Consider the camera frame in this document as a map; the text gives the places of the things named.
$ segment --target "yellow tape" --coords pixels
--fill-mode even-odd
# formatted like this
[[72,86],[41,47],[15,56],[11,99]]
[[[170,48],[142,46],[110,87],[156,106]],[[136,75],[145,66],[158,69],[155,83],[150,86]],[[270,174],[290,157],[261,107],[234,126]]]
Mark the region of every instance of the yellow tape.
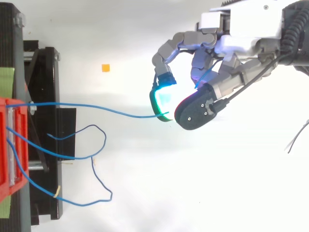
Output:
[[56,192],[56,194],[54,195],[54,198],[56,198],[56,197],[59,195],[60,188],[61,188],[61,186],[59,185],[59,186],[58,186],[58,189],[57,189],[57,192]]

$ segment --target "robotic hand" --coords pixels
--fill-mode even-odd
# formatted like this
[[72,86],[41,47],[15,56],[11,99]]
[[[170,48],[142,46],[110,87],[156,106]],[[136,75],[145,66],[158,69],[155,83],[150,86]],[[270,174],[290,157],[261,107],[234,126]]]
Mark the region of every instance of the robotic hand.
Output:
[[[168,65],[181,52],[194,54],[195,90],[178,89]],[[214,72],[218,61],[221,67]],[[251,84],[269,76],[278,64],[294,65],[309,75],[309,1],[283,10],[276,0],[224,2],[202,14],[196,31],[177,33],[162,45],[153,64],[150,99],[154,112],[169,111],[159,119],[175,119],[186,130],[197,129]]]

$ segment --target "screw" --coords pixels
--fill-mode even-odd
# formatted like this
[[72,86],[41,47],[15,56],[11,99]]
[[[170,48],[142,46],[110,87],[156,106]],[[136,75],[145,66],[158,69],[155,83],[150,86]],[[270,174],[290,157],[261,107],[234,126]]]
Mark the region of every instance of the screw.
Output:
[[55,61],[61,61],[61,55],[59,52],[55,53]]
[[31,106],[29,106],[29,112],[30,112],[30,114],[31,115],[34,115],[35,114],[35,112],[37,111],[37,106],[36,105],[31,105]]

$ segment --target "black metal frame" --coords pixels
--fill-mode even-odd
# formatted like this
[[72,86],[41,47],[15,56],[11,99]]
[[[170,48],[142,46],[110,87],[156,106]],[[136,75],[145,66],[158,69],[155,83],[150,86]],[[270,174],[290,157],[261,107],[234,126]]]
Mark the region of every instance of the black metal frame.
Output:
[[[26,83],[32,101],[59,102],[59,76],[57,51],[53,47],[39,49],[38,43],[24,41],[27,52],[34,52],[31,62],[25,61]],[[75,136],[57,141],[47,133],[62,137],[75,131],[76,109],[56,106],[39,107],[33,116],[29,116],[29,139],[42,147],[58,154],[75,154]],[[62,185],[61,161],[29,147],[29,160],[40,159],[43,170],[30,171],[30,177],[50,192],[56,193]],[[39,224],[39,215],[51,215],[51,220],[62,216],[62,201],[51,198],[40,190],[30,186],[31,224]]]
[[[15,68],[12,98],[26,100],[23,59],[23,32],[14,19],[19,10],[0,3],[0,67]],[[9,219],[0,219],[0,231],[30,232],[29,184],[11,196]]]
[[[52,47],[38,49],[38,41],[23,45],[22,25],[16,19],[20,12],[11,3],[0,3],[0,67],[14,68],[12,98],[25,102],[58,102],[59,77],[57,51]],[[31,62],[24,63],[24,51],[35,51]],[[61,137],[75,131],[76,109],[40,107],[28,117],[28,137],[34,143],[53,152],[75,154],[75,137],[55,141],[47,133]],[[42,171],[30,171],[30,177],[50,192],[62,185],[60,160],[28,146],[29,159],[40,160]],[[0,231],[30,232],[31,225],[39,224],[39,215],[59,219],[62,202],[47,196],[27,183],[11,196],[9,219],[0,219]]]

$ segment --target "wire bundle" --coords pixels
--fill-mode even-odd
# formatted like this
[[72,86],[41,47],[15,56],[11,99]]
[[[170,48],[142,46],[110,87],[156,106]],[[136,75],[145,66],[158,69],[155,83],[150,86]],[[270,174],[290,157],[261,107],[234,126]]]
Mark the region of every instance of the wire bundle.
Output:
[[[87,105],[87,104],[74,104],[74,103],[60,103],[60,102],[46,102],[46,103],[25,103],[25,104],[14,104],[14,105],[7,105],[6,108],[15,108],[15,107],[20,107],[20,106],[32,106],[32,105],[36,105],[36,106],[48,106],[48,105],[65,105],[65,106],[82,106],[82,107],[89,107],[89,108],[96,108],[96,109],[101,109],[101,110],[106,110],[106,111],[109,111],[109,112],[112,112],[112,113],[115,113],[115,114],[120,114],[120,115],[124,115],[124,116],[127,116],[127,117],[133,117],[133,118],[154,118],[154,117],[159,117],[159,116],[162,116],[164,114],[159,114],[159,115],[155,115],[155,116],[135,116],[135,115],[130,115],[130,114],[126,114],[126,113],[122,113],[122,112],[119,112],[119,111],[115,111],[115,110],[111,110],[111,109],[108,109],[108,108],[105,108],[105,107],[101,107],[101,106],[96,106],[96,105]],[[27,138],[23,137],[21,134],[17,133],[16,131],[14,131],[12,128],[9,128],[9,127],[6,127],[6,129],[8,131],[10,131],[11,133],[13,133],[15,136],[19,137],[20,139],[22,139],[23,141],[27,142],[29,145],[35,147],[36,149],[39,149],[49,155],[52,155],[52,156],[55,156],[55,157],[58,157],[58,158],[63,158],[63,159],[68,159],[68,160],[85,160],[85,159],[91,159],[91,165],[92,165],[92,170],[93,170],[93,173],[95,175],[95,177],[97,178],[97,180],[102,184],[102,186],[111,194],[110,198],[107,199],[107,200],[97,200],[97,201],[94,201],[94,202],[90,202],[90,203],[86,203],[86,204],[80,204],[80,203],[75,203],[75,202],[72,202],[72,201],[69,201],[67,199],[64,199],[62,197],[59,197],[57,194],[54,194],[54,193],[51,193],[49,191],[47,191],[46,189],[42,188],[41,186],[37,185],[28,175],[27,173],[23,170],[22,168],[22,165],[20,163],[20,160],[18,158],[18,155],[17,155],[17,151],[13,145],[13,143],[7,139],[7,142],[8,144],[10,145],[10,147],[12,148],[13,150],[13,153],[14,153],[14,156],[15,156],[15,159],[16,159],[16,163],[17,163],[17,166],[18,168],[20,169],[20,171],[22,172],[23,176],[29,181],[29,183],[31,183],[34,187],[36,187],[37,189],[41,190],[42,192],[46,193],[47,195],[51,196],[51,197],[54,197],[58,200],[61,200],[61,201],[64,201],[64,202],[67,202],[67,203],[70,203],[70,204],[73,204],[75,206],[81,206],[81,207],[85,207],[85,206],[89,206],[89,205],[93,205],[93,204],[97,204],[99,202],[110,202],[112,201],[112,191],[109,190],[105,185],[104,183],[101,181],[101,179],[98,177],[96,171],[95,171],[95,168],[94,168],[94,156],[96,156],[97,154],[99,154],[105,147],[106,145],[106,139],[107,139],[107,135],[106,133],[101,129],[99,128],[97,125],[89,125],[71,135],[68,135],[64,138],[57,138],[57,137],[54,137],[50,134],[47,134],[49,137],[53,138],[53,139],[56,139],[56,140],[65,140],[65,139],[68,139],[72,136],[74,136],[75,134],[78,134],[84,130],[86,130],[87,128],[89,127],[96,127],[98,128],[103,134],[104,134],[104,143],[103,143],[103,146],[102,148],[96,152],[95,154],[93,155],[90,155],[90,156],[86,156],[86,157],[71,157],[71,156],[65,156],[65,155],[60,155],[60,154],[57,154],[57,153],[54,153],[52,151],[49,151],[47,149],[44,149],[36,144],[34,144],[33,142],[29,141]]]

